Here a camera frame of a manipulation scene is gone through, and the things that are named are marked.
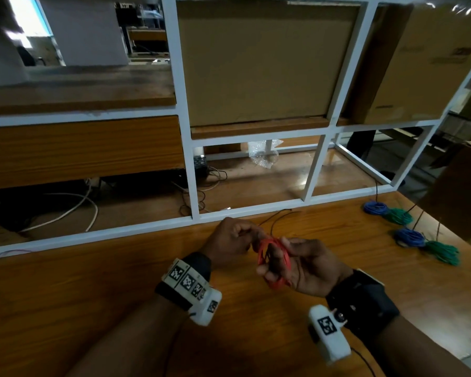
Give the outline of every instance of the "red wire coil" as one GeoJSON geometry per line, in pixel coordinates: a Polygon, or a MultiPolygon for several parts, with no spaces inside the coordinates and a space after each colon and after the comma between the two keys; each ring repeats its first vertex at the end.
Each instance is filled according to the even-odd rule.
{"type": "MultiPolygon", "coordinates": [[[[258,247],[258,265],[265,264],[265,258],[267,257],[267,252],[270,244],[274,244],[277,247],[279,247],[284,254],[284,265],[288,270],[291,270],[291,260],[290,260],[290,255],[288,254],[288,250],[286,250],[286,247],[281,243],[281,241],[277,238],[266,238],[260,241],[260,247],[258,247]]],[[[283,285],[291,285],[289,280],[284,279],[282,276],[279,276],[279,279],[275,282],[271,282],[267,279],[264,278],[264,280],[267,282],[270,288],[273,290],[277,290],[281,288],[283,285]]]]}

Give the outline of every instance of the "white metal shelving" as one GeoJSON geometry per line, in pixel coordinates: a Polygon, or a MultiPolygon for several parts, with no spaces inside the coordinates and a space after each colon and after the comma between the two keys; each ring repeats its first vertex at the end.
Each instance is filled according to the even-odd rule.
{"type": "MultiPolygon", "coordinates": [[[[183,59],[180,45],[180,31],[178,27],[178,16],[176,11],[176,0],[162,0],[164,11],[164,20],[166,25],[166,34],[169,45],[171,57],[171,69],[173,74],[173,81],[176,93],[176,106],[171,107],[157,107],[157,108],[140,108],[130,110],[111,110],[103,112],[70,112],[70,113],[47,113],[47,114],[30,114],[21,116],[6,116],[0,117],[0,126],[14,126],[14,125],[28,125],[28,124],[53,124],[63,123],[69,121],[89,121],[89,120],[110,120],[110,119],[124,119],[124,118],[141,118],[141,117],[154,117],[161,115],[178,115],[180,131],[182,136],[183,153],[185,158],[185,166],[187,170],[187,180],[189,190],[197,190],[194,164],[193,164],[193,151],[195,147],[203,147],[210,145],[221,145],[231,143],[242,143],[248,141],[261,141],[270,139],[285,139],[297,138],[304,136],[317,136],[321,138],[317,145],[297,146],[280,149],[283,152],[293,152],[298,150],[311,150],[315,149],[314,160],[307,178],[307,182],[303,191],[302,198],[292,199],[288,201],[266,203],[256,206],[221,210],[219,212],[201,214],[198,209],[197,193],[190,193],[190,204],[192,207],[191,217],[174,218],[163,221],[155,221],[138,225],[131,225],[126,227],[119,227],[113,229],[99,230],[89,233],[74,234],[69,236],[31,241],[27,243],[20,243],[15,245],[0,246],[0,253],[8,250],[29,250],[29,251],[42,251],[52,248],[77,245],[88,242],[101,241],[111,238],[118,238],[142,233],[148,233],[158,230],[165,230],[188,225],[207,223],[211,221],[218,221],[226,216],[243,217],[246,215],[254,215],[261,213],[268,213],[286,208],[300,208],[308,205],[319,204],[324,202],[339,201],[347,198],[355,198],[362,196],[374,195],[376,186],[349,190],[338,193],[330,193],[327,195],[313,196],[315,183],[321,171],[321,166],[327,149],[336,147],[347,158],[357,164],[366,173],[377,179],[380,183],[378,186],[378,193],[385,193],[397,190],[408,171],[414,165],[415,160],[419,157],[425,145],[432,137],[438,126],[441,124],[446,113],[457,98],[459,91],[456,92],[454,97],[450,100],[447,108],[438,120],[422,120],[422,121],[408,121],[404,123],[390,123],[386,125],[356,125],[356,126],[337,126],[340,111],[345,103],[347,91],[352,82],[352,77],[356,69],[361,50],[363,49],[366,41],[370,25],[372,23],[375,11],[380,2],[389,3],[409,3],[409,2],[426,2],[427,0],[317,0],[317,1],[335,1],[335,2],[357,2],[360,4],[360,11],[355,22],[354,30],[351,40],[349,42],[346,56],[340,71],[339,79],[335,87],[333,98],[328,109],[327,118],[330,123],[329,126],[318,129],[306,129],[284,132],[269,132],[256,135],[236,135],[224,136],[209,139],[193,140],[190,132],[190,122],[188,115],[187,93],[185,88],[185,76],[183,73],[183,59]],[[354,131],[368,131],[368,130],[381,130],[395,127],[413,127],[421,126],[424,132],[414,144],[407,158],[404,160],[402,166],[396,173],[395,178],[390,181],[377,170],[366,164],[363,160],[357,158],[355,155],[346,150],[345,147],[340,145],[339,136],[342,132],[354,131]]],[[[460,89],[464,88],[467,81],[471,78],[471,71],[462,82],[460,89]]]]}

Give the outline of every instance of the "desk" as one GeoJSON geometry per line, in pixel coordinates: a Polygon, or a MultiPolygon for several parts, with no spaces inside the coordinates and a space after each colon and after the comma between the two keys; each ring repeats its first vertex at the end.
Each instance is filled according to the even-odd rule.
{"type": "MultiPolygon", "coordinates": [[[[411,206],[398,193],[379,199],[391,207],[411,206]]],[[[346,263],[383,281],[403,315],[434,341],[459,358],[470,355],[471,246],[441,227],[440,240],[461,251],[460,267],[398,247],[389,235],[396,226],[363,213],[360,205],[365,201],[301,209],[293,218],[278,221],[274,234],[322,239],[346,263]]],[[[412,213],[417,216],[420,209],[412,213]]],[[[252,219],[259,223],[269,216],[252,219]]],[[[264,228],[270,230],[271,224],[264,228]]],[[[0,259],[0,377],[63,376],[108,329],[152,296],[172,259],[200,247],[214,226],[0,259]]],[[[424,214],[418,229],[429,238],[436,226],[424,214]]],[[[271,291],[256,276],[255,265],[256,254],[251,253],[213,273],[212,284],[223,293],[220,308],[208,328],[186,323],[168,377],[370,376],[357,355],[326,367],[306,328],[308,308],[324,300],[288,289],[271,291]],[[182,370],[186,364],[190,369],[182,370]]],[[[345,333],[382,376],[363,345],[345,333]]]]}

